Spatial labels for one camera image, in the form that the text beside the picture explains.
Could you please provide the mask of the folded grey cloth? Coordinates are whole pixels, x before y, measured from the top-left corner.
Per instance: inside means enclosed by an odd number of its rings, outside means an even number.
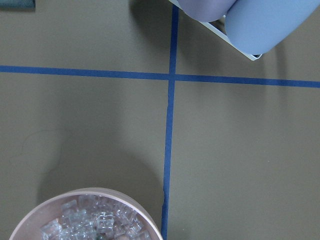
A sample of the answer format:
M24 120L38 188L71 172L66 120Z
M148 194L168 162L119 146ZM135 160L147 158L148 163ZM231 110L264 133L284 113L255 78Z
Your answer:
M35 8L35 0L0 0L1 10L31 10Z

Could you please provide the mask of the pink bowl with ice cubes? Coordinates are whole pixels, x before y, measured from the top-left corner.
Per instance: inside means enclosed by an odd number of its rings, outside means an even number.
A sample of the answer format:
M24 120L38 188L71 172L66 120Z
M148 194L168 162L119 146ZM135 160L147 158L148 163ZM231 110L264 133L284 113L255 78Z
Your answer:
M160 240L148 212L131 197L107 188L82 188L31 210L12 240Z

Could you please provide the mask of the purple cup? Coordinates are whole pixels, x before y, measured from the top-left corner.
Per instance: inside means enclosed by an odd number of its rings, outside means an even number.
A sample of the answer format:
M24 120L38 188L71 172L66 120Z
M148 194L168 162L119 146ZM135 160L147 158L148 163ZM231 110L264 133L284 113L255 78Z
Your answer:
M213 22L220 19L236 0L178 0L181 9L194 20Z

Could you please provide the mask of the light blue cup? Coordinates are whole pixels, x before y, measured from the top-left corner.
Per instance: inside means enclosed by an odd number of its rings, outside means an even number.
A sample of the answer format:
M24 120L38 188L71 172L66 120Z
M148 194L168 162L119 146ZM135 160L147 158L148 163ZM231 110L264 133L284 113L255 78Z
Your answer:
M225 17L225 31L238 50L261 55L298 28L318 0L237 0Z

